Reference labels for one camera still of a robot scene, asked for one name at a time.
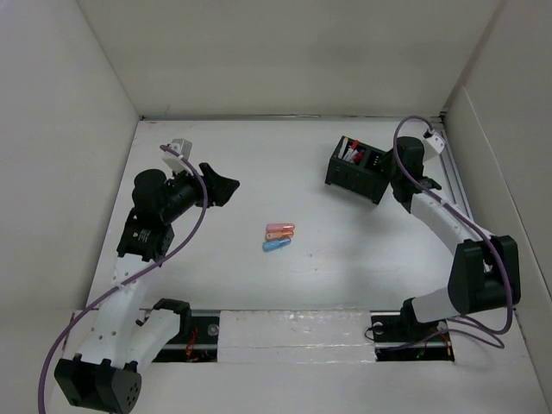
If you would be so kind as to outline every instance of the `white panel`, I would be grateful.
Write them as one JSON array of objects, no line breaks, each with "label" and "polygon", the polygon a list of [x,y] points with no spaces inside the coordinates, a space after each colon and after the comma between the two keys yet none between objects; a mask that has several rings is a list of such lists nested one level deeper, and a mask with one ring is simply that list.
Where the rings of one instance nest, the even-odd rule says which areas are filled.
[{"label": "white panel", "polygon": [[217,360],[233,363],[375,362],[368,310],[221,312]]},{"label": "white panel", "polygon": [[552,405],[551,21],[549,0],[506,2],[447,120],[474,214],[520,245],[519,318]]},{"label": "white panel", "polygon": [[[160,168],[159,145],[193,142],[191,162],[209,162],[239,179],[222,208],[209,209],[191,243],[161,269],[144,306],[160,298],[189,301],[194,309],[399,309],[407,298],[445,286],[452,255],[422,222],[395,201],[391,189],[376,206],[324,184],[329,157],[342,135],[390,149],[396,119],[140,122],[123,174],[89,300],[111,287],[137,173]],[[405,126],[421,136],[420,122]],[[449,188],[438,158],[426,174]],[[198,208],[173,224],[176,247],[197,220]],[[263,253],[267,223],[297,226],[292,244]]]},{"label": "white panel", "polygon": [[[71,320],[70,310],[37,312],[31,306],[0,310],[0,400],[2,412],[36,413],[36,390],[44,358],[54,339]],[[61,348],[54,360],[61,356]],[[47,377],[52,394],[53,370]]]},{"label": "white panel", "polygon": [[475,219],[495,234],[511,235],[517,242],[522,292],[521,302],[517,306],[517,317],[544,395],[550,405],[552,301],[543,275],[499,163],[463,89],[456,97],[446,121],[450,145]]},{"label": "white panel", "polygon": [[81,306],[137,115],[73,0],[0,2],[2,306]]},{"label": "white panel", "polygon": [[437,115],[499,0],[78,0],[141,115]]},{"label": "white panel", "polygon": [[465,86],[549,286],[551,22],[549,0],[508,2]]}]

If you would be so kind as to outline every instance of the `blue capsule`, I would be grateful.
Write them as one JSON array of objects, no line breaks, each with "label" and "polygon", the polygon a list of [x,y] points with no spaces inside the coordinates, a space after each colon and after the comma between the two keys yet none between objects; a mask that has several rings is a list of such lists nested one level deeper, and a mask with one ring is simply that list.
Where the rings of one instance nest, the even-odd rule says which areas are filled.
[{"label": "blue capsule", "polygon": [[285,238],[280,240],[272,240],[272,241],[265,241],[262,243],[262,249],[265,252],[272,252],[273,250],[276,250],[277,248],[282,248],[284,246],[287,246],[292,242],[292,239]]}]

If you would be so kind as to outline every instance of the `pink object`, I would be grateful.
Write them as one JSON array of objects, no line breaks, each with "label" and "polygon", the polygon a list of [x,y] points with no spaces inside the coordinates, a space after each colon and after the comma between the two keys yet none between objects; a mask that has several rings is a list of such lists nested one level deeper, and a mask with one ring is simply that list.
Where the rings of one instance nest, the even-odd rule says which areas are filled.
[{"label": "pink object", "polygon": [[278,231],[294,230],[295,224],[293,223],[270,223],[267,224],[267,233],[275,233]]}]

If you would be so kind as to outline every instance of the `black crate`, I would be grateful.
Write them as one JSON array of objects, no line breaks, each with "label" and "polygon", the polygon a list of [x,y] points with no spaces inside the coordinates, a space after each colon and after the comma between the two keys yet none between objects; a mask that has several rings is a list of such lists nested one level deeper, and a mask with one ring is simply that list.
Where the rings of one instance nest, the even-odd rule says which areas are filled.
[{"label": "black crate", "polygon": [[369,198],[374,204],[379,204],[389,184],[389,179],[381,171],[378,164],[386,152],[359,142],[356,149],[364,149],[365,153],[358,165],[340,160],[337,156],[345,139],[347,137],[342,136],[329,159],[326,184],[339,185]]}]

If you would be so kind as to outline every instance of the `orange object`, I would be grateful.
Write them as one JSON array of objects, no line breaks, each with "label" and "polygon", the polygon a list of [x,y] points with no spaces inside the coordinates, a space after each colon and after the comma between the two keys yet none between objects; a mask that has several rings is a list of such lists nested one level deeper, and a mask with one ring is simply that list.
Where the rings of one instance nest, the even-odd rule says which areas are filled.
[{"label": "orange object", "polygon": [[285,239],[286,237],[293,237],[293,231],[291,230],[273,231],[271,233],[267,233],[267,235],[265,236],[265,239],[267,241],[270,241],[270,240]]}]

